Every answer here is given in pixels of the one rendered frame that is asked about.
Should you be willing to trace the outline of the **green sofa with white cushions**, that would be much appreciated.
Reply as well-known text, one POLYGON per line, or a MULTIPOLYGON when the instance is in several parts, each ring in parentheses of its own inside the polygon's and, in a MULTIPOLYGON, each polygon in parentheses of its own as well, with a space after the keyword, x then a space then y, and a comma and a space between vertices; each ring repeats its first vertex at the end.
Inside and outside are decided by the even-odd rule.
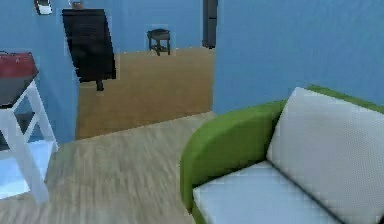
POLYGON ((384 224, 384 106, 312 85, 220 115, 180 193, 196 224, 384 224))

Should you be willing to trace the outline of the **small dark stool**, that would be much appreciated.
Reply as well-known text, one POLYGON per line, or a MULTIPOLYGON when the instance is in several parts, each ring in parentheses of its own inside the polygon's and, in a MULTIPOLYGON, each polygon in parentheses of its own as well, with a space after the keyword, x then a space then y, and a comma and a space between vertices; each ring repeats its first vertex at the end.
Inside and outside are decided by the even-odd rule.
POLYGON ((162 52, 170 54, 170 31, 167 29, 153 29, 147 32, 148 48, 154 50, 158 56, 162 52))

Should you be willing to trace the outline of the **dark tall cupboard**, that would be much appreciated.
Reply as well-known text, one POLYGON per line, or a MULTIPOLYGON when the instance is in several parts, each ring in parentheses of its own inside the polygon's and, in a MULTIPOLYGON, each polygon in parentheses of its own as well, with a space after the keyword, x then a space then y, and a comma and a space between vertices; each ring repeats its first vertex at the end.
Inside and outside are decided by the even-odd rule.
POLYGON ((216 46, 218 0, 202 0, 202 3, 203 3, 202 46, 212 49, 216 46))

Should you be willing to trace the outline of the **black cabinet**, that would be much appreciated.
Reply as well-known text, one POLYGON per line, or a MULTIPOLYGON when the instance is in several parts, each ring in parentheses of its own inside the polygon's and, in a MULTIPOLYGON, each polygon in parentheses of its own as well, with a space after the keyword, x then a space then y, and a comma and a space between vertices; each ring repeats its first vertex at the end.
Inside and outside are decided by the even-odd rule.
POLYGON ((116 78, 115 55, 103 9, 63 9, 63 24, 75 72, 80 82, 96 83, 116 78))

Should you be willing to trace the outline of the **white table with red top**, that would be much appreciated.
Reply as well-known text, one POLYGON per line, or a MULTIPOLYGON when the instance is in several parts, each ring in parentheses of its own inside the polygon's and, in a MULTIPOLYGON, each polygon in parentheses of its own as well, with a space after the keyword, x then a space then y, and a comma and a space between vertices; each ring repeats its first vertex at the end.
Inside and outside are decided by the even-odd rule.
POLYGON ((49 200, 45 183, 58 144, 35 83, 30 52, 0 51, 0 199, 31 193, 49 200))

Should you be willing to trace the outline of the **white framed wall picture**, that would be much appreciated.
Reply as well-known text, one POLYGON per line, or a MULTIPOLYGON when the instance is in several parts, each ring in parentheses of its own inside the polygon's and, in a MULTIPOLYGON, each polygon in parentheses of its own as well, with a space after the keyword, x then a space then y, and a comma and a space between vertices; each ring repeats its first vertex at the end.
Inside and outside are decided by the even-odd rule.
POLYGON ((50 15, 52 13, 50 0, 34 0, 34 5, 38 15, 50 15))

